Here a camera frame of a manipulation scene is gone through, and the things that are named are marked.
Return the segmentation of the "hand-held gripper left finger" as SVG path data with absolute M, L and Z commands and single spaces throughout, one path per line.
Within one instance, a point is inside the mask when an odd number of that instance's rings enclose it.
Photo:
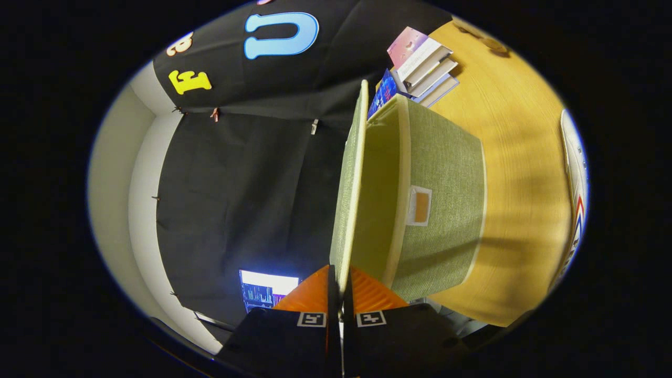
M 339 290 L 326 265 L 275 307 L 252 309 L 215 360 L 234 377 L 341 377 Z

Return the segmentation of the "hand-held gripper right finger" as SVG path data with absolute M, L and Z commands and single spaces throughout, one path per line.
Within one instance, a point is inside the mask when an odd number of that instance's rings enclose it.
M 343 295 L 345 377 L 457 377 L 469 348 L 427 303 L 405 303 L 351 268 Z

